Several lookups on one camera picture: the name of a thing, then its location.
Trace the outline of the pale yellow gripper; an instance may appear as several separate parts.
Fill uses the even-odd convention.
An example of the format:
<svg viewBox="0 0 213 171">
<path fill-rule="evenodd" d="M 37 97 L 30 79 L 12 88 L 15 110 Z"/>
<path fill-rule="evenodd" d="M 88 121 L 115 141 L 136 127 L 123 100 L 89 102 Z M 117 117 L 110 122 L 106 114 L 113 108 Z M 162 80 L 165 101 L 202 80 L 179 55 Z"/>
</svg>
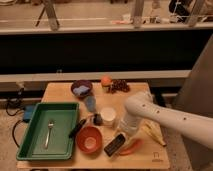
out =
<svg viewBox="0 0 213 171">
<path fill-rule="evenodd" d="M 129 141 L 133 136 L 136 135 L 136 131 L 117 129 L 115 132 L 115 137 L 119 140 Z"/>
</svg>

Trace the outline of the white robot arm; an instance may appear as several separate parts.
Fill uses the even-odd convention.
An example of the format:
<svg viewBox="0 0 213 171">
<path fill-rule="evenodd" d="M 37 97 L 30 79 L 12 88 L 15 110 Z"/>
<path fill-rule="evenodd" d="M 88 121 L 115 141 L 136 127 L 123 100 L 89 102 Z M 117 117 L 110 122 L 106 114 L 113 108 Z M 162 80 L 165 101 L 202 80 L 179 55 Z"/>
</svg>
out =
<svg viewBox="0 0 213 171">
<path fill-rule="evenodd" d="M 156 105 L 147 91 L 129 96 L 124 102 L 124 108 L 125 114 L 121 117 L 118 128 L 128 136 L 135 135 L 141 120 L 146 118 L 213 149 L 213 118 Z"/>
</svg>

